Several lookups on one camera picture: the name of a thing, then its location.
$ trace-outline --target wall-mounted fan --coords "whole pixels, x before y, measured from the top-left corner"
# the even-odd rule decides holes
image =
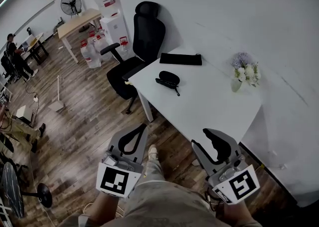
[[[61,9],[67,15],[79,15],[82,11],[81,0],[61,0]],[[89,29],[89,25],[83,26],[79,32],[84,32]]]

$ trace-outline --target beige pants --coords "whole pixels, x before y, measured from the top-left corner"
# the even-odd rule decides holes
[[[28,150],[31,150],[32,145],[26,140],[25,137],[27,134],[29,134],[32,141],[39,139],[41,135],[40,130],[32,129],[30,126],[26,125],[20,120],[9,119],[8,121],[9,123],[12,121],[11,127],[9,126],[7,129],[3,130],[3,132],[12,135],[12,137],[17,139],[24,147],[26,147]]]

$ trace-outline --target vase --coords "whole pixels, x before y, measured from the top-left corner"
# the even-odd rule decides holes
[[[232,90],[233,92],[237,92],[237,91],[240,89],[241,84],[242,84],[242,82],[241,82],[240,80],[238,80],[238,79],[232,79],[232,80],[231,80],[231,83],[230,83],[231,90]]]

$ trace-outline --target white flowers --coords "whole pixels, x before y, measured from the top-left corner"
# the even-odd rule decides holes
[[[258,81],[261,78],[260,71],[258,68],[258,63],[250,62],[250,56],[247,53],[238,53],[232,62],[234,67],[235,78],[241,82],[247,81],[249,85],[256,87]]]

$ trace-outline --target white table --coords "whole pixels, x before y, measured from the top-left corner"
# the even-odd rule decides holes
[[[83,12],[81,16],[73,17],[67,23],[63,24],[62,26],[60,26],[58,28],[59,38],[63,41],[64,46],[69,51],[70,55],[72,56],[72,58],[74,59],[74,61],[76,63],[78,63],[79,61],[77,60],[77,58],[73,54],[72,47],[71,47],[70,43],[68,42],[68,40],[66,39],[66,37],[69,36],[74,31],[81,28],[82,26],[86,25],[90,21],[93,21],[95,24],[95,27],[98,28],[99,27],[98,21],[96,19],[98,19],[101,16],[102,15],[101,15],[101,12],[99,10],[88,9],[85,12]]]
[[[195,54],[183,47],[170,53]],[[163,70],[180,78],[180,97],[155,82]],[[204,59],[202,66],[160,64],[158,59],[129,81],[137,89],[150,122],[153,117],[149,102],[189,141],[200,143],[212,157],[217,157],[217,153],[202,130],[220,130],[239,143],[261,106],[259,97],[245,88],[232,92],[231,78]]]

